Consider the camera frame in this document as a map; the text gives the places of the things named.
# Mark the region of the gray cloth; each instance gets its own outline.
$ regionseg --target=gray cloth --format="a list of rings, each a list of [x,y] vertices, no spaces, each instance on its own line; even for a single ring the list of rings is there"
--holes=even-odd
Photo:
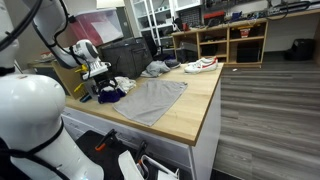
[[[126,118],[152,126],[187,88],[184,82],[151,79],[113,108]]]
[[[162,73],[169,72],[170,68],[163,61],[152,61],[141,73],[142,77],[158,77]]]

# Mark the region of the white cabinet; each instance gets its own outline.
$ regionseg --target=white cabinet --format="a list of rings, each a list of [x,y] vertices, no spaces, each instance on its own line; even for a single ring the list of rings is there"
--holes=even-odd
[[[201,5],[202,0],[174,0],[174,7],[176,11],[196,7]]]
[[[172,165],[191,173],[188,145],[159,137],[135,128],[115,123],[91,114],[66,107],[62,113],[65,127],[73,139],[79,138],[88,130],[105,135],[110,130],[117,131],[117,138],[124,144],[138,148],[142,140],[148,142],[147,152],[170,162]]]
[[[131,0],[140,36],[151,35],[157,45],[172,50],[172,18],[176,18],[173,0]]]

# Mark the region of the white sneaker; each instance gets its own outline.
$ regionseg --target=white sneaker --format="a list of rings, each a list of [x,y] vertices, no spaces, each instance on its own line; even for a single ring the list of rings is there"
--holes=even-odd
[[[217,59],[217,57],[216,56],[213,56],[212,58],[201,58],[201,59],[199,59],[199,60],[197,60],[197,61],[195,61],[195,62],[191,62],[191,63],[188,63],[188,66],[190,66],[190,65],[192,65],[192,64],[194,64],[194,63],[197,63],[197,62],[199,62],[199,61],[201,61],[201,62],[203,62],[203,63],[211,63],[212,61],[214,61],[215,59]]]
[[[205,72],[205,71],[214,71],[218,67],[218,59],[215,58],[210,63],[204,63],[199,59],[195,63],[188,65],[186,68],[184,68],[184,72],[186,73],[199,73],[199,72]]]

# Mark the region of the black equipment case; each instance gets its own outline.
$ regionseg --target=black equipment case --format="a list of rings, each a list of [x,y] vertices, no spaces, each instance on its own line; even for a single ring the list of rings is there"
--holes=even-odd
[[[152,62],[144,38],[129,38],[101,48],[102,61],[111,63],[114,76],[138,78]]]

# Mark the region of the wooden table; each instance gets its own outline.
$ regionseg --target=wooden table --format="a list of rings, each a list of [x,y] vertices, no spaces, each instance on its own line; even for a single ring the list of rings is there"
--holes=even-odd
[[[112,104],[101,105],[92,100],[80,103],[67,98],[67,108],[62,115],[66,119],[67,130],[82,131],[82,126],[86,125],[83,131],[92,127],[106,134],[115,128],[124,143],[137,145],[137,139],[146,139],[154,155],[189,171],[193,179],[210,179],[220,134],[220,75],[223,64],[220,63],[215,71],[194,75],[184,74],[185,66],[158,78],[186,82],[188,87],[153,126],[148,127],[125,118],[113,109]],[[137,87],[129,95],[146,80],[138,78]]]

